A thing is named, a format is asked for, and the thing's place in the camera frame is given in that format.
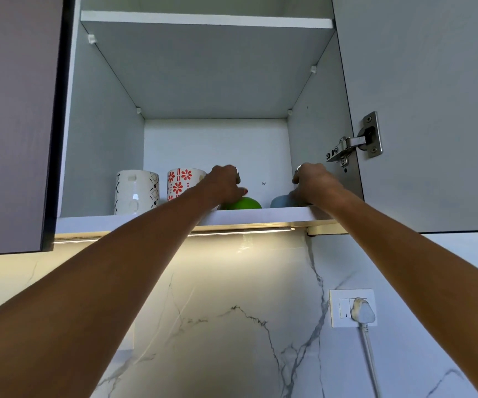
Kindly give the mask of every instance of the cabinet shelf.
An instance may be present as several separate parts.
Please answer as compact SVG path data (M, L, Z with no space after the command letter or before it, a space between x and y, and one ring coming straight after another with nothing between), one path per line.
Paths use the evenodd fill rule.
M134 218L132 215L58 218L56 233L60 236L60 234L109 232ZM213 211L194 228L194 231L260 229L263 227L308 227L335 223L334 219L316 207Z
M331 19L82 11L146 119L284 118Z

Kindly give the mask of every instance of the cabinet hinge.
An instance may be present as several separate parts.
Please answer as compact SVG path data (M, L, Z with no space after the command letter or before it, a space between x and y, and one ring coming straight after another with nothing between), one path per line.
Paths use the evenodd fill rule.
M368 151L368 157L374 158L382 153L381 134L379 133L379 122L377 112L374 111L362 120L364 126L356 137L342 137L337 146L331 149L325 157L327 162L340 161L340 165L348 165L348 157L355 148Z

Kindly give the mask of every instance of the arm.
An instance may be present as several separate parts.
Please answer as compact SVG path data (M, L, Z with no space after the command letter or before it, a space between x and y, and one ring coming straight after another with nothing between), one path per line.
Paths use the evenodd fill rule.
M236 173L214 167L0 306L0 398L88 398L185 237L246 193Z
M303 164L295 193L347 231L478 389L478 268L381 214L322 164Z

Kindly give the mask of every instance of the marble backsplash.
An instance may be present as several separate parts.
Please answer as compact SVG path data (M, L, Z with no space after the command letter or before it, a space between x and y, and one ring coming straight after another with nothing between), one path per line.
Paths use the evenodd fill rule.
M478 234L429 237L478 266ZM0 256L0 304L83 247ZM357 329L331 328L335 288L375 290L385 397L478 397L351 237L298 230L189 238L92 397L373 397Z

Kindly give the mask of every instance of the white patterned mug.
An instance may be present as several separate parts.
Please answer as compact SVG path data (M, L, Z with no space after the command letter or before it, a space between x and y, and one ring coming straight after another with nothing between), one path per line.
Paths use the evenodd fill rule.
M160 178L145 170L122 170L115 184L114 215L139 215L158 206Z
M187 189L196 186L207 173L192 167L172 169L167 174L167 200L173 200Z

